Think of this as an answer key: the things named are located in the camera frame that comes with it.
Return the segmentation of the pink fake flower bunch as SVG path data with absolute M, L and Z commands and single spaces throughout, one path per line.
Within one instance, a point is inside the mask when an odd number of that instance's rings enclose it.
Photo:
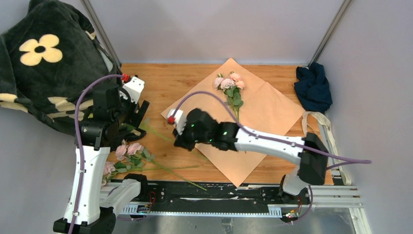
M 154 133 L 161 139 L 171 142 L 170 137 L 159 133 L 154 128 L 150 127 L 150 120 L 144 120 L 139 129 L 145 130 L 149 133 Z M 176 173 L 176 170 L 186 170 L 186 169 L 196 169 L 201 167 L 200 164 L 194 164 L 189 166 L 177 166 L 170 167 L 164 166 L 159 162 L 155 161 L 155 154 L 153 154 L 147 147 L 145 147 L 139 141 L 125 141 L 124 137 L 120 141 L 120 145 L 113 150 L 115 155 L 115 160 L 107 159 L 104 164 L 103 176 L 101 186 L 105 186 L 108 182 L 111 182 L 118 175 L 134 172 L 149 172 L 149 171 L 163 171 L 175 178 L 180 179 L 181 182 L 186 182 L 196 188 L 201 190 L 206 190 L 206 188 L 196 184 L 195 182 L 184 178 L 183 176 Z

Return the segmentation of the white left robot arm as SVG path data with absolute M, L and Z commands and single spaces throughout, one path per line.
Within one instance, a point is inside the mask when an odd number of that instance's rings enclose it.
M 129 174 L 127 179 L 100 199 L 104 167 L 122 123 L 138 126 L 149 106 L 139 105 L 143 88 L 99 88 L 92 92 L 92 119 L 75 121 L 76 173 L 72 194 L 64 216 L 53 224 L 59 234 L 111 234 L 120 212 L 133 199 L 149 196 L 144 175 Z

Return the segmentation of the green and peach wrapping paper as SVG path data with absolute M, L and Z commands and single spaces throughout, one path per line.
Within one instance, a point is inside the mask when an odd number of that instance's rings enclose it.
M 201 71 L 201 67 L 192 65 L 181 75 L 168 75 L 158 82 L 159 96 L 165 101 L 162 116 L 176 108 L 183 97 L 191 94 L 181 107 L 185 114 L 200 108 L 217 121 L 231 121 L 230 115 L 221 105 L 226 97 L 213 87 L 213 81 L 219 73 L 228 77 L 233 71 L 241 76 L 245 84 L 241 91 L 244 102 L 239 112 L 241 124 L 283 136 L 291 135 L 291 128 L 301 119 L 303 108 L 293 97 L 277 89 L 277 85 L 280 85 L 292 92 L 292 81 L 285 77 L 282 68 L 278 68 L 275 75 L 263 78 L 229 58 L 210 75 L 203 75 Z M 224 152 L 205 144 L 198 144 L 196 149 L 208 159 L 204 166 L 184 173 L 185 178 L 196 182 L 231 182 L 236 186 L 243 182 L 279 183 L 282 176 L 294 168 L 294 164 L 285 159 L 260 153 Z

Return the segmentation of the small pink flower sprig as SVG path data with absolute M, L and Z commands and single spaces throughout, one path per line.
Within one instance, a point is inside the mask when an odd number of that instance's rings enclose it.
M 226 95 L 226 105 L 232 110 L 237 120 L 240 120 L 240 109 L 244 104 L 241 91 L 245 88 L 245 82 L 240 74 L 229 72 L 227 77 L 218 73 L 213 81 L 213 88 L 221 90 Z

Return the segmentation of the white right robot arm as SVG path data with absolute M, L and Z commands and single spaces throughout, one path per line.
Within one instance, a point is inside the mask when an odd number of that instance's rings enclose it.
M 283 203 L 291 203 L 309 185 L 324 185 L 328 152 L 314 133 L 305 137 L 279 136 L 260 132 L 236 122 L 217 122 L 198 108 L 187 115 L 171 109 L 167 121 L 174 125 L 174 145 L 189 151 L 207 144 L 221 151 L 244 151 L 276 156 L 292 162 L 295 169 L 285 175 L 278 190 Z

